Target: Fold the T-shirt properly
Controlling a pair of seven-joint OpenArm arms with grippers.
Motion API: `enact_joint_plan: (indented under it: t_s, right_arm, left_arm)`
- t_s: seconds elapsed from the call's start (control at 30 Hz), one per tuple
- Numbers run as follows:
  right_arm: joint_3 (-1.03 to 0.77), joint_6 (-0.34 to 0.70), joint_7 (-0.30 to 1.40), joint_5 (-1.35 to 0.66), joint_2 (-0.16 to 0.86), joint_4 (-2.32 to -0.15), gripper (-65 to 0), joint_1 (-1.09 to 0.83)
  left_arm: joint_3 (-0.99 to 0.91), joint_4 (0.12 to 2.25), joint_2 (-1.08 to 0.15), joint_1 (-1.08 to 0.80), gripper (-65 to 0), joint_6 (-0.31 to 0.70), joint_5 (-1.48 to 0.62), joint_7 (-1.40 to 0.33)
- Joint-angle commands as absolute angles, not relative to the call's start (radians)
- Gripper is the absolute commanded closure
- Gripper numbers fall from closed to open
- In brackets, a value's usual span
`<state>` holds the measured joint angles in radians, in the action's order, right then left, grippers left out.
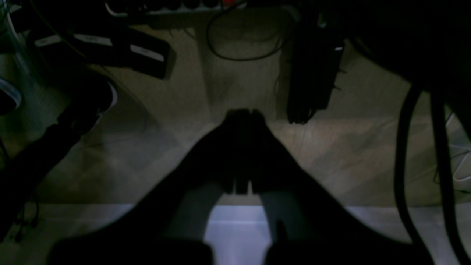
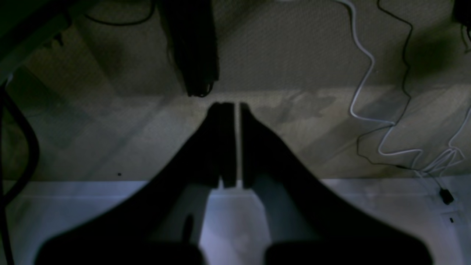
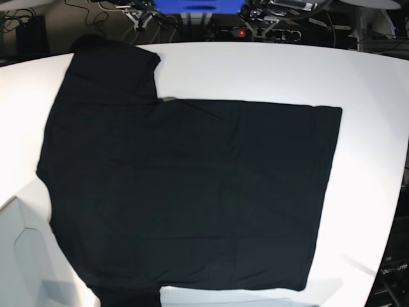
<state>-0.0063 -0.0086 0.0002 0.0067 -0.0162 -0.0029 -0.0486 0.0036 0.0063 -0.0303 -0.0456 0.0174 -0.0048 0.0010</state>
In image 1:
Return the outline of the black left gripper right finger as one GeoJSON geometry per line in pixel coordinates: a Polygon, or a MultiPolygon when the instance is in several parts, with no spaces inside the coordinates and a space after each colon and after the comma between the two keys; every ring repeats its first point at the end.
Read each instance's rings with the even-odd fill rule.
{"type": "Polygon", "coordinates": [[[273,243],[266,265],[432,265],[426,247],[377,233],[355,218],[304,171],[252,113],[258,165],[253,180],[273,243]]]}

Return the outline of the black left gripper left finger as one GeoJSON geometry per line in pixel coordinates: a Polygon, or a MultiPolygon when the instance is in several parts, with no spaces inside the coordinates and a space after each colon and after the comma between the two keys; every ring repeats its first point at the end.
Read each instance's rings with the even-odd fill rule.
{"type": "Polygon", "coordinates": [[[59,241],[48,264],[212,265],[203,242],[207,222],[222,194],[233,190],[251,132],[252,112],[230,110],[134,208],[99,230],[59,241]]]}

